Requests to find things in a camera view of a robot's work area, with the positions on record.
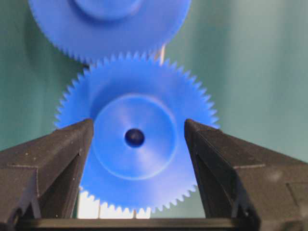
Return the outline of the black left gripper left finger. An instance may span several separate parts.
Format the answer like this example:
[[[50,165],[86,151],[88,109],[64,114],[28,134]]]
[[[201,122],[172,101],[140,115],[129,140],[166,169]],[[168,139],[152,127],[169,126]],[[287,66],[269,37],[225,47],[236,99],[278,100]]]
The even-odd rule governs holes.
[[[22,217],[71,218],[93,138],[85,119],[0,153],[0,229]]]

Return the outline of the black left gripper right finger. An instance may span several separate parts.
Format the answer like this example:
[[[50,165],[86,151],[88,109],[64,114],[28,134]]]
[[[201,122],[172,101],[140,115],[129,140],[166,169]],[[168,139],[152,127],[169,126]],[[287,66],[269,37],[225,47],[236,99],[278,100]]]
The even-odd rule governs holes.
[[[241,218],[250,231],[308,228],[308,165],[187,119],[184,136],[208,218]]]

